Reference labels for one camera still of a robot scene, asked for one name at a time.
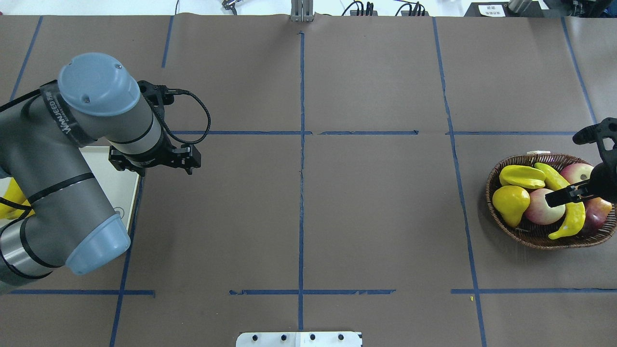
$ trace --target metal clamp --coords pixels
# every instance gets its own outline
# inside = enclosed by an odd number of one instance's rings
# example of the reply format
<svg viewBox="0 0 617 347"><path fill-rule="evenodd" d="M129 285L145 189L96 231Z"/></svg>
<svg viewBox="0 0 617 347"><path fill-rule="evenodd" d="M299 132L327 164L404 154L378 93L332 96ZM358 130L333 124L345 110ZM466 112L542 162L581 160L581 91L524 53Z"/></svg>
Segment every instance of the metal clamp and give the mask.
<svg viewBox="0 0 617 347"><path fill-rule="evenodd" d="M291 0L292 22L312 22L313 19L313 0Z"/></svg>

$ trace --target gray robot arm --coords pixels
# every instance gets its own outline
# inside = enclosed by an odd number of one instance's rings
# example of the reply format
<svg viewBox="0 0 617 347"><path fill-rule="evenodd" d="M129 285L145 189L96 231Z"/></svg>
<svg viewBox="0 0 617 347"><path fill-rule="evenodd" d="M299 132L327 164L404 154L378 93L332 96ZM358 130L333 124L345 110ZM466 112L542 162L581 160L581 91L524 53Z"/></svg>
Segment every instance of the gray robot arm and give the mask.
<svg viewBox="0 0 617 347"><path fill-rule="evenodd" d="M140 175L161 164L189 174L201 166L193 143L178 149L168 139L161 114L173 92L159 87L138 84L113 57L87 53L39 95L0 111L0 178L14 177L36 211L0 232L0 294L63 265L86 274L128 249L126 228L79 147L105 137L114 166Z"/></svg>

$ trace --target brown woven basket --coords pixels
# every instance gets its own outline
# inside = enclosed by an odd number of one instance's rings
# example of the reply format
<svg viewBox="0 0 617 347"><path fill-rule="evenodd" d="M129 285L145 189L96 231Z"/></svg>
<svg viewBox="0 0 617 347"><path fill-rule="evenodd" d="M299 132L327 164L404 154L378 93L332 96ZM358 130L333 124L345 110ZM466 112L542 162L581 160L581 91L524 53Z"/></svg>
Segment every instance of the brown woven basket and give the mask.
<svg viewBox="0 0 617 347"><path fill-rule="evenodd" d="M501 215L495 210L492 203L492 196L495 190L501 187L499 183L499 173L508 165L527 165L533 166L536 162L543 162L552 166L558 172L564 167L577 162L588 164L586 161L569 156L567 154L525 154L522 156L513 156L499 162L489 175L486 182L486 202L489 205L491 215L499 227L514 240L522 243L525 246L536 249L560 249L560 248L581 248L599 245L608 240L617 229L617 219L615 218L615 205L608 214L607 221L604 226L593 235L575 235L569 237L558 238L551 240L548 234L557 231L563 222L563 218L550 225L538 225L531 223L523 217L518 227L512 228L506 225L501 218Z"/></svg>

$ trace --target white floor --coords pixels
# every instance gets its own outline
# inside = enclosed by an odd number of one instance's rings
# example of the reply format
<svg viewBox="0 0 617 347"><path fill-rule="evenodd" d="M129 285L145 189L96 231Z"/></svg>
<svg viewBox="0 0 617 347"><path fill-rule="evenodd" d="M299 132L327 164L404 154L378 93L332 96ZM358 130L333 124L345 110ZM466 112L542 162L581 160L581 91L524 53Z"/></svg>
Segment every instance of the white floor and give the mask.
<svg viewBox="0 0 617 347"><path fill-rule="evenodd" d="M543 9L548 8L542 0L538 1ZM313 3L317 13L340 15L351 1L315 0ZM421 3L433 16L462 17L472 1L426 0ZM394 15L402 4L395 0L377 0L375 10L379 15ZM176 0L0 0L0 12L5 15L170 15L175 6ZM289 14L291 0L243 0L236 9L239 15ZM180 0L180 12L231 15L222 8L221 0Z"/></svg>

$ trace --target metal cylinder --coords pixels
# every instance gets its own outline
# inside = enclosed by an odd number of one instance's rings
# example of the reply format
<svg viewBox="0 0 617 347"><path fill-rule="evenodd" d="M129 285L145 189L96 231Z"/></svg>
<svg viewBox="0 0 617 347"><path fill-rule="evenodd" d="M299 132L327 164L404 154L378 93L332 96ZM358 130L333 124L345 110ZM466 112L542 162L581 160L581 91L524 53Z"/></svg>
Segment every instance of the metal cylinder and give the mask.
<svg viewBox="0 0 617 347"><path fill-rule="evenodd" d="M510 0L508 8L510 11L519 14L527 9L531 4L531 0Z"/></svg>

